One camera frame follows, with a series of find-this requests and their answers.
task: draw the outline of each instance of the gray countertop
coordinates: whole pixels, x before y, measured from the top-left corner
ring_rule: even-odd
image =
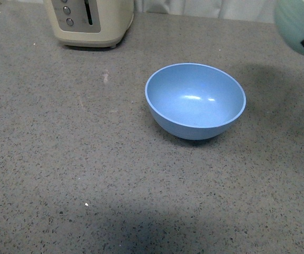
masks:
[[[145,83],[179,62],[243,86],[228,131],[156,124]],[[0,253],[304,253],[304,56],[273,24],[148,13],[76,50],[0,1]]]

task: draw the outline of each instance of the speckled quartz countertop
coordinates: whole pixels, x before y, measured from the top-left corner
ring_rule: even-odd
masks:
[[[145,83],[179,62],[243,86],[227,132],[156,124]],[[0,253],[304,253],[304,56],[273,24],[148,13],[75,50],[0,0]]]

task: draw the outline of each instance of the toaster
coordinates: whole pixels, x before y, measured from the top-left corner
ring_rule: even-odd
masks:
[[[44,0],[54,35],[64,45],[112,47],[133,21],[134,0]]]

